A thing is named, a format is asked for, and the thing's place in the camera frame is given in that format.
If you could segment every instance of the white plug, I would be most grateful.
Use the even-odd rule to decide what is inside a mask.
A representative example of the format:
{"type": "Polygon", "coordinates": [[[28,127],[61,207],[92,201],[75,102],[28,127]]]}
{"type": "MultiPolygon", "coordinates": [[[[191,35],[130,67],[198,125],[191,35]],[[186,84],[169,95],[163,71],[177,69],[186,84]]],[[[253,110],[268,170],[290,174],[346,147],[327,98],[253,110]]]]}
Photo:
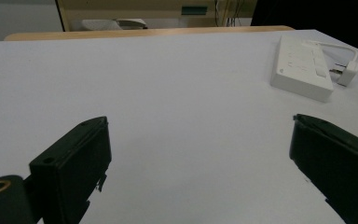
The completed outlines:
{"type": "Polygon", "coordinates": [[[358,62],[350,61],[342,71],[341,77],[337,83],[342,86],[348,86],[358,71],[358,62]]]}

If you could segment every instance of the white wall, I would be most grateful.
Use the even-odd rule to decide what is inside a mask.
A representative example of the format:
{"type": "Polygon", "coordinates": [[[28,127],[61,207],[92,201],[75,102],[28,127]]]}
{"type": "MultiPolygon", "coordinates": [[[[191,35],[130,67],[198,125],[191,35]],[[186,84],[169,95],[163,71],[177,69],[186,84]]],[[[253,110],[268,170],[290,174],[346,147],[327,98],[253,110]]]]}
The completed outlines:
{"type": "Polygon", "coordinates": [[[27,32],[62,31],[54,0],[0,0],[0,40],[27,32]]]}

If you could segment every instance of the white table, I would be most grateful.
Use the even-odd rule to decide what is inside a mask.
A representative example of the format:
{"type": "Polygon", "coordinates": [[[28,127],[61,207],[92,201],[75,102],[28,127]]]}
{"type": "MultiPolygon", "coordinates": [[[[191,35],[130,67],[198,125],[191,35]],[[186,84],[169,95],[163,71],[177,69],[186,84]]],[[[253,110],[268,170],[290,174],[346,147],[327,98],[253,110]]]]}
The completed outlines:
{"type": "Polygon", "coordinates": [[[271,87],[282,34],[339,43],[312,30],[0,42],[0,175],[26,177],[107,116],[113,161],[82,223],[343,223],[289,159],[292,116],[358,136],[358,76],[325,104],[271,87]]]}

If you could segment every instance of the power strip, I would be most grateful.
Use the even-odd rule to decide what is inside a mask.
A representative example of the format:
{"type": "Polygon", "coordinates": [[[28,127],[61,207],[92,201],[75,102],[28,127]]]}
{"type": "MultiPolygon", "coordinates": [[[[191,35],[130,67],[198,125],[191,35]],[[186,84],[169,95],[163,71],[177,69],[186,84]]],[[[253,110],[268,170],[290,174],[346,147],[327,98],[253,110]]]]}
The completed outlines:
{"type": "Polygon", "coordinates": [[[288,35],[281,37],[270,84],[321,102],[333,92],[320,45],[288,35]]]}

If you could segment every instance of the extension cord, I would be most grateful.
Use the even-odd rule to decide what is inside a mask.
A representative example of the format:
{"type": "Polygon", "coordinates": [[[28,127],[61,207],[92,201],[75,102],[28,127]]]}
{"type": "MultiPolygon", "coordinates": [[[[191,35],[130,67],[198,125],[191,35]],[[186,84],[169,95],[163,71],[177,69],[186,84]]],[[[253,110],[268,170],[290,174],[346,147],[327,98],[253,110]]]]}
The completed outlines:
{"type": "Polygon", "coordinates": [[[281,37],[270,84],[321,102],[333,92],[320,45],[288,35],[281,37]]]}

